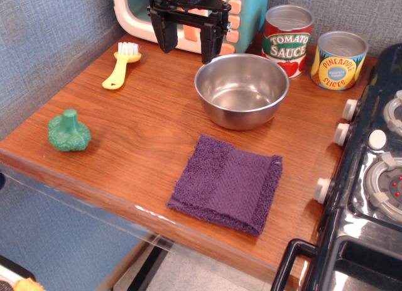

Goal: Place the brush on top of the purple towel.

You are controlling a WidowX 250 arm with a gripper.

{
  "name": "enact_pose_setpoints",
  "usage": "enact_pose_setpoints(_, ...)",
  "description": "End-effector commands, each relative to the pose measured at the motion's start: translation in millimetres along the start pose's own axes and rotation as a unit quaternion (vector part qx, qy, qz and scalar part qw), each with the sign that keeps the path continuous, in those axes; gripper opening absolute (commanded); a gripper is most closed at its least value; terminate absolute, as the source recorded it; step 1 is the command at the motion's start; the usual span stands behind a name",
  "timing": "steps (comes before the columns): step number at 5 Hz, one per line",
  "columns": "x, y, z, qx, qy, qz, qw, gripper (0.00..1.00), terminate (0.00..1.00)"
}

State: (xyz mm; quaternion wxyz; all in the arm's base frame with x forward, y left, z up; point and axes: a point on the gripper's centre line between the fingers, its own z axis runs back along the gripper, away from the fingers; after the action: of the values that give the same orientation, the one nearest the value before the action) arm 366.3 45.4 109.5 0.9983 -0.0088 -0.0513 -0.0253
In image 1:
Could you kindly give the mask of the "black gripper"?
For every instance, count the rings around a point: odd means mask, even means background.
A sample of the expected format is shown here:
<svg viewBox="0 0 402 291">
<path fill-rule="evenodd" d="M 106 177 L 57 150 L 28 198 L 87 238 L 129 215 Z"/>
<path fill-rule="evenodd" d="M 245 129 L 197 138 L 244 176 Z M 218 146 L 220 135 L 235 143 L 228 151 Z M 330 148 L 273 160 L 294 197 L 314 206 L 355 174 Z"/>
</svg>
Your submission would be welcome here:
<svg viewBox="0 0 402 291">
<path fill-rule="evenodd" d="M 203 64 L 218 56 L 224 36 L 231 30 L 231 7 L 223 0 L 149 0 L 148 10 L 157 42 L 164 53 L 178 45 L 178 24 L 200 28 Z"/>
</svg>

